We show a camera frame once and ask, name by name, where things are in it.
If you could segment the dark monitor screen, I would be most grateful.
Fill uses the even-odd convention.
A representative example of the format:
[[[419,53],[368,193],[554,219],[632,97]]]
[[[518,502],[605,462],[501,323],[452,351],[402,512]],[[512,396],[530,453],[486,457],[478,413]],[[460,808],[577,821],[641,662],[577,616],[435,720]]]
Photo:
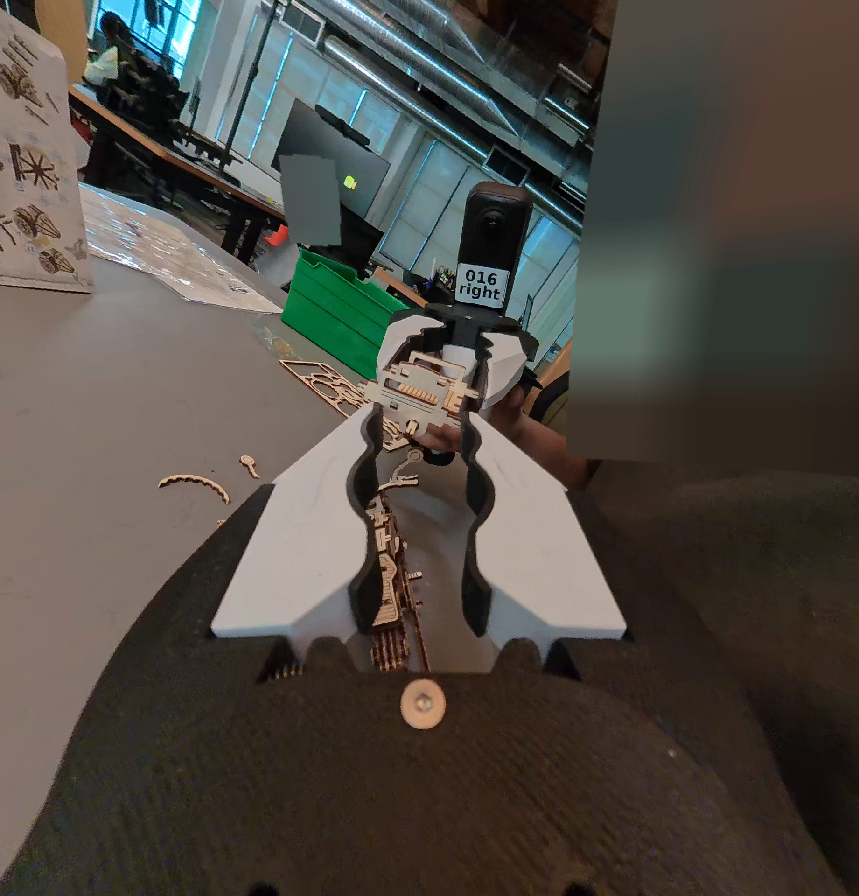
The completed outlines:
[[[280,159],[294,155],[313,156],[334,163],[341,204],[357,216],[367,218],[374,199],[390,168],[381,156],[346,139],[326,125],[302,100],[295,98],[272,159],[280,171]],[[345,175],[354,175],[357,188],[351,192],[343,185]]]

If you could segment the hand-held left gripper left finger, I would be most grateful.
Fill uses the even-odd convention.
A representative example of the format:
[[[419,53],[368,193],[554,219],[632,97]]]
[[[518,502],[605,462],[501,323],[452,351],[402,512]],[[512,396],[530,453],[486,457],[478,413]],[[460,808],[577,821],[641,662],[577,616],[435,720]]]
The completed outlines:
[[[363,406],[273,481],[213,635],[279,635],[302,657],[319,638],[371,632],[384,588],[367,514],[382,423],[379,405]]]

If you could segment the black tripod stand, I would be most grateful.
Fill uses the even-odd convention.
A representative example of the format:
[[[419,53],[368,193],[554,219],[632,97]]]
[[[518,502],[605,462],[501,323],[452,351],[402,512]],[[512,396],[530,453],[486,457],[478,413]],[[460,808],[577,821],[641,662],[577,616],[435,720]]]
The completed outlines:
[[[246,103],[248,101],[248,97],[252,91],[254,82],[256,81],[256,78],[258,76],[259,64],[260,64],[260,61],[264,54],[265,45],[266,45],[267,39],[269,38],[272,25],[277,17],[278,8],[279,8],[279,6],[281,6],[281,4],[282,4],[281,1],[272,1],[269,12],[267,13],[267,16],[265,18],[265,25],[264,25],[264,28],[262,29],[260,39],[256,46],[256,51],[253,54],[251,64],[248,69],[248,73],[247,73],[246,79],[244,81],[244,87],[239,96],[239,101],[237,103],[235,116],[232,120],[230,132],[227,136],[227,139],[225,140],[224,150],[222,152],[222,156],[221,156],[219,164],[218,164],[219,177],[223,181],[227,181],[233,185],[239,185],[239,183],[240,183],[236,177],[234,177],[231,173],[228,172],[229,165],[232,163],[232,158],[233,158],[233,152],[232,152],[233,143],[236,139],[237,132],[240,127],[242,118],[244,117],[245,105],[246,105]]]

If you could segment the black box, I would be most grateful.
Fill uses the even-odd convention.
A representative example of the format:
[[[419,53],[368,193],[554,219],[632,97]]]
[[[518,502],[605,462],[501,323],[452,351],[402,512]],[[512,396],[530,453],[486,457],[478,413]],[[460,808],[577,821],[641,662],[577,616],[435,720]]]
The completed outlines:
[[[384,231],[357,216],[345,205],[340,206],[341,241],[333,247],[334,258],[353,269],[362,280],[370,276],[368,266],[384,239]]]

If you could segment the wooden truck model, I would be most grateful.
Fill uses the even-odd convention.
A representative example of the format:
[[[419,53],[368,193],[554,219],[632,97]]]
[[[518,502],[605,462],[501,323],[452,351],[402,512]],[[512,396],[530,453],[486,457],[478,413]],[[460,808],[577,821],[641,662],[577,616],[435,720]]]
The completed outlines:
[[[377,379],[366,383],[363,392],[366,399],[382,405],[384,418],[390,421],[398,439],[408,444],[405,459],[379,486],[367,508],[383,585],[382,603],[371,629],[371,662],[384,673],[401,671],[410,667],[412,648],[416,648],[419,668],[429,671],[419,617],[421,602],[412,588],[422,574],[408,568],[407,544],[388,494],[419,484],[418,474],[408,472],[410,466],[419,462],[446,466],[453,461],[454,452],[428,450],[417,438],[430,427],[459,431],[464,402],[479,394],[469,385],[464,366],[445,364],[440,358],[416,351],[408,360],[392,362],[379,370]]]

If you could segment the person's right hand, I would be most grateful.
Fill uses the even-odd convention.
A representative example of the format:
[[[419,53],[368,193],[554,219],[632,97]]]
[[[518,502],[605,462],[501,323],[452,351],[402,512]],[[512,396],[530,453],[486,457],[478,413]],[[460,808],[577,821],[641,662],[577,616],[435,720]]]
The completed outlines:
[[[488,409],[484,419],[507,437],[515,438],[524,424],[525,397],[524,389],[515,385],[501,401]],[[423,434],[414,437],[414,442],[436,453],[457,453],[461,449],[461,429],[447,424],[428,424]]]

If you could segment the person's right forearm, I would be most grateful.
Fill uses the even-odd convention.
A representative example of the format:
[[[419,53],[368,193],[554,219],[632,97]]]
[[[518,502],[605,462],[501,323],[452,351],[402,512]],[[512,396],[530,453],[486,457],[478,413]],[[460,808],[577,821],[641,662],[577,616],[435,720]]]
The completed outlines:
[[[524,413],[521,415],[521,423],[520,444],[525,454],[567,490],[583,490],[587,487],[592,477],[590,462],[569,456],[563,435]]]

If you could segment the curved toothed wooden piece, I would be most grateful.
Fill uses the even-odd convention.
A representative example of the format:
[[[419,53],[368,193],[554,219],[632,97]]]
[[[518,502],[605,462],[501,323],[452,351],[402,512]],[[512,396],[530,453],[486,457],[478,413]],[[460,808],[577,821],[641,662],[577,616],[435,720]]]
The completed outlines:
[[[219,483],[207,476],[200,476],[191,473],[173,474],[162,478],[158,482],[158,488],[162,489],[177,484],[195,484],[198,486],[207,487],[218,495],[225,506],[229,506],[231,504],[230,494],[227,492],[227,490]]]

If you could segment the green plastic bin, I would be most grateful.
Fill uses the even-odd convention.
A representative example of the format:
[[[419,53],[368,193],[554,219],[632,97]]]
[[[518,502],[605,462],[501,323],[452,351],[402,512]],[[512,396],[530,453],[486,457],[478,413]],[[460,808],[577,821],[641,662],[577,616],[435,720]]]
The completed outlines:
[[[362,378],[375,379],[391,317],[407,309],[354,269],[301,248],[281,319]]]

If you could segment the grey desk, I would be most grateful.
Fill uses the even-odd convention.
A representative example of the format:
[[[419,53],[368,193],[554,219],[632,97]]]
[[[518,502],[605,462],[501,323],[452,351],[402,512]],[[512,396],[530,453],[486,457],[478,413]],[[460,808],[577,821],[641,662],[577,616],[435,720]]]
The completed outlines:
[[[403,681],[210,633],[267,501],[238,457],[269,482],[342,420],[255,316],[93,268],[0,287],[0,894],[501,894]]]

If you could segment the instruction booklet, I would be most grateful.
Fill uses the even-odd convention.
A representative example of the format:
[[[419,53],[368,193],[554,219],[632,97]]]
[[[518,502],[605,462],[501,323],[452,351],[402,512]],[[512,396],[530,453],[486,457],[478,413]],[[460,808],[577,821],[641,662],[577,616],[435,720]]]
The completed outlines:
[[[0,285],[93,292],[60,49],[0,8]]]

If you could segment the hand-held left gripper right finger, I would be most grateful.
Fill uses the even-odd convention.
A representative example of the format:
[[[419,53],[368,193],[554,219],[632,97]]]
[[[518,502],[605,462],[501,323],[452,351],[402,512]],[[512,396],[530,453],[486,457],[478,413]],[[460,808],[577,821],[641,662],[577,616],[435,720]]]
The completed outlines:
[[[542,659],[562,639],[621,640],[625,618],[565,487],[478,413],[461,435],[474,514],[461,580],[470,631],[498,649],[528,640]]]

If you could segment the flat instruction paper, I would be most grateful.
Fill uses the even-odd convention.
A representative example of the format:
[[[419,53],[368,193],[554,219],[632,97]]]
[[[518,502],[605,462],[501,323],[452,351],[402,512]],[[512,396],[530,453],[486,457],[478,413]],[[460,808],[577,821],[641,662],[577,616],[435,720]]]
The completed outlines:
[[[97,258],[150,275],[195,304],[281,314],[268,297],[152,212],[86,185],[81,187],[81,205],[89,251]]]

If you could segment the leftover wooden frame sheet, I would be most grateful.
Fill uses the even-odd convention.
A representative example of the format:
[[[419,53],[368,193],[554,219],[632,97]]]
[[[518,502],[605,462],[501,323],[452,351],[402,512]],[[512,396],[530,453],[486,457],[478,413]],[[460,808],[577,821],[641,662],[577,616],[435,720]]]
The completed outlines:
[[[295,377],[301,385],[307,387],[346,419],[349,419],[360,408],[370,404],[359,385],[351,383],[329,364],[280,360],[279,365]],[[384,418],[383,432],[383,447],[387,452],[408,447],[411,444],[408,437],[392,420]]]

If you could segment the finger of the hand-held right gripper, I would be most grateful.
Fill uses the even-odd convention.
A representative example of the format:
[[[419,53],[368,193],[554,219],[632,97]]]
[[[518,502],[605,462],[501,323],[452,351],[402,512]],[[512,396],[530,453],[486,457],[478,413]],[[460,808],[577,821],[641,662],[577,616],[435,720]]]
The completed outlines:
[[[395,314],[377,354],[376,391],[399,392],[402,386],[425,392],[446,380],[442,351],[447,325],[424,314]]]
[[[519,335],[487,332],[480,342],[480,412],[497,405],[523,378],[528,355]]]

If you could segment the silver ventilation duct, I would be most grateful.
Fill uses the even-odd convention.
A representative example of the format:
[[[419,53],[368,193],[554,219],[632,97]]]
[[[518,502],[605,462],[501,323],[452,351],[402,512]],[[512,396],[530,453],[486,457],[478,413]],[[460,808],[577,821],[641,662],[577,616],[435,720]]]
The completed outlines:
[[[392,16],[390,2],[325,1],[314,5],[359,46],[513,145],[548,133],[574,146],[592,132],[583,116],[551,97],[550,82],[538,87],[498,72],[481,58],[459,58],[455,49],[430,33],[431,25],[444,24],[435,6],[428,22],[413,20],[417,28],[412,29]]]

